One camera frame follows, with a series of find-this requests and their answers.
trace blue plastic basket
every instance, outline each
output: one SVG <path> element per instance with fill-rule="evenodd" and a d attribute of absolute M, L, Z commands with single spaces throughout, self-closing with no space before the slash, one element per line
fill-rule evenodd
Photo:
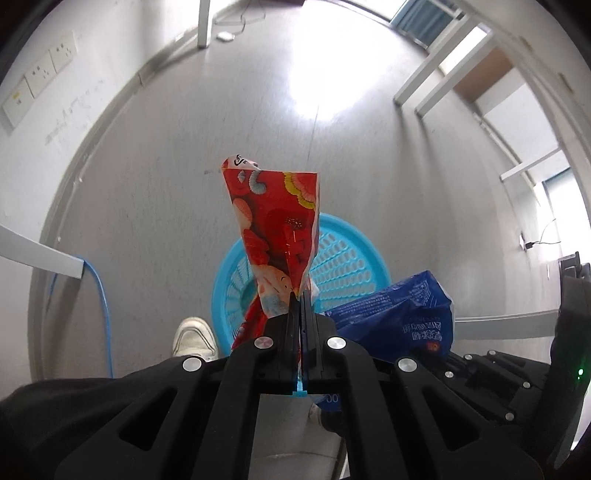
<path fill-rule="evenodd" d="M 320 289 L 316 312 L 342 305 L 391 284 L 390 273 L 369 239 L 353 225 L 320 214 L 318 254 L 310 275 Z M 212 320 L 225 355 L 256 295 L 256 283 L 244 244 L 239 239 L 222 261 L 212 294 Z"/>

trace metal screw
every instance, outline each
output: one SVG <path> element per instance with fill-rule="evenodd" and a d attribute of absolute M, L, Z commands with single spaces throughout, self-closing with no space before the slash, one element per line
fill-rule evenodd
<path fill-rule="evenodd" d="M 201 368 L 202 362 L 196 356 L 191 356 L 183 362 L 183 368 L 187 372 L 195 372 Z"/>
<path fill-rule="evenodd" d="M 403 372 L 414 372 L 417 369 L 417 363 L 412 358 L 401 358 L 398 360 L 398 368 Z"/>
<path fill-rule="evenodd" d="M 341 338 L 341 337 L 330 337 L 326 341 L 326 343 L 333 350 L 341 350 L 342 348 L 345 348 L 345 345 L 347 345 L 347 342 L 345 342 L 345 339 Z"/>
<path fill-rule="evenodd" d="M 261 350 L 266 350 L 273 346 L 273 339 L 271 337 L 259 337 L 255 340 L 255 347 Z"/>

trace shoe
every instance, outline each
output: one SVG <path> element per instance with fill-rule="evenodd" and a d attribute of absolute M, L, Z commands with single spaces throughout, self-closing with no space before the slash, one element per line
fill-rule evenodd
<path fill-rule="evenodd" d="M 184 319 L 174 334 L 173 356 L 196 355 L 206 362 L 219 358 L 219 350 L 213 332 L 207 322 L 199 317 Z"/>

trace wall socket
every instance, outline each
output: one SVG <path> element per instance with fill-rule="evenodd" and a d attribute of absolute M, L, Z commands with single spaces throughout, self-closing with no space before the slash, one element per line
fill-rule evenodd
<path fill-rule="evenodd" d="M 60 41 L 49 49 L 49 53 L 51 54 L 56 72 L 60 73 L 77 53 L 74 32 L 69 32 L 60 38 Z"/>
<path fill-rule="evenodd" d="M 37 60 L 35 65 L 25 74 L 33 97 L 37 98 L 54 76 L 56 76 L 56 70 L 53 67 L 49 51 L 46 51 L 45 55 Z"/>

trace blue plastic bag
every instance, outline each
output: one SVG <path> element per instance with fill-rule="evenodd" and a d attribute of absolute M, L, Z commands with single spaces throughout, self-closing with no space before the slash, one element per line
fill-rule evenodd
<path fill-rule="evenodd" d="M 340 336 L 387 362 L 415 348 L 447 355 L 452 347 L 453 304 L 429 270 L 324 314 Z"/>

